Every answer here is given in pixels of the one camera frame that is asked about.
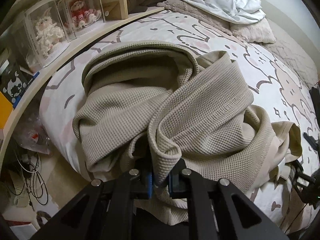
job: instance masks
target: white fluffy pillow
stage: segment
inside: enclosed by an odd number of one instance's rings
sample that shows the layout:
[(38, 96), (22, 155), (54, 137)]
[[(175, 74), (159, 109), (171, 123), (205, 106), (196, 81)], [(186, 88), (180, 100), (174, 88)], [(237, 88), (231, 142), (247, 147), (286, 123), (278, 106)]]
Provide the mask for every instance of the white fluffy pillow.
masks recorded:
[(230, 23), (232, 35), (244, 42), (275, 43), (270, 25), (266, 18), (253, 24), (233, 24)]

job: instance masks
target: plush doll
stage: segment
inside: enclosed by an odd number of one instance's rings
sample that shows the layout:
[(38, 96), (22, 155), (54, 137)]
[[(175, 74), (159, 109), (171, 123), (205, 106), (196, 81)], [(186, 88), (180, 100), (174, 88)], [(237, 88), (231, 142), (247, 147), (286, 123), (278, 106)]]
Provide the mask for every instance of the plush doll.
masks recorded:
[(82, 29), (95, 21), (101, 16), (101, 11), (88, 8), (85, 0), (71, 0), (69, 2), (73, 25), (76, 29)]
[(37, 30), (36, 39), (45, 58), (48, 57), (48, 54), (56, 50), (57, 45), (64, 37), (63, 30), (59, 26), (56, 26), (57, 23), (52, 22), (49, 16), (50, 10), (51, 7), (36, 21), (35, 26)]

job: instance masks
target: acrylic box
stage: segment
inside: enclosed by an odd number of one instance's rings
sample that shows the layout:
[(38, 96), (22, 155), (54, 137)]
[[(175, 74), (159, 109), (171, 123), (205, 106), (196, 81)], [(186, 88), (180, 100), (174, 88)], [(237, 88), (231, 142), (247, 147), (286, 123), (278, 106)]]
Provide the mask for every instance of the acrylic box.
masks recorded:
[(101, 0), (56, 0), (66, 33), (79, 37), (104, 22)]
[(12, 26), (20, 55), (34, 73), (55, 60), (69, 45), (55, 0), (42, 0), (20, 15)]

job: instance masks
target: plastic bag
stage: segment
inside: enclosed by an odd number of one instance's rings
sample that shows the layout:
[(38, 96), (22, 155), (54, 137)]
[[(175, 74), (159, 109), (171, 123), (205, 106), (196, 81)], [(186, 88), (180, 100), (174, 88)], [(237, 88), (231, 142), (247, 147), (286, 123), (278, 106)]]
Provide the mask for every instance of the plastic bag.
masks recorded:
[(22, 148), (48, 155), (52, 152), (52, 143), (39, 119), (39, 106), (36, 100), (30, 102), (12, 136)]

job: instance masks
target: bed sheet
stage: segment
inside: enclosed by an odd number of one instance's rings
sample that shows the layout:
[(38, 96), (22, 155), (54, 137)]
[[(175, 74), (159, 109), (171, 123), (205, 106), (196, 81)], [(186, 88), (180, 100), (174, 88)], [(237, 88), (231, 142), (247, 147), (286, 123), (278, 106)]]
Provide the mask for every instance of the bed sheet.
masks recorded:
[[(254, 43), (243, 43), (193, 17), (171, 11), (133, 22), (103, 38), (52, 77), (43, 94), (40, 118), (55, 146), (72, 167), (85, 179), (92, 179), (85, 167), (83, 150), (72, 130), (72, 119), (85, 102), (81, 84), (86, 63), (109, 44), (123, 41), (160, 40), (179, 44), (195, 55), (225, 50), (236, 60), (254, 95), (254, 104), (262, 106), (271, 122), (292, 121), (301, 130), (317, 138), (320, 132), (308, 89), (297, 76), (270, 52)], [(301, 136), (302, 163), (306, 174), (319, 168), (317, 153)], [(111, 179), (113, 174), (93, 174)], [(285, 230), (303, 207), (290, 180), (269, 181), (247, 196), (282, 230)], [(306, 206), (291, 231), (305, 228), (317, 210)]]

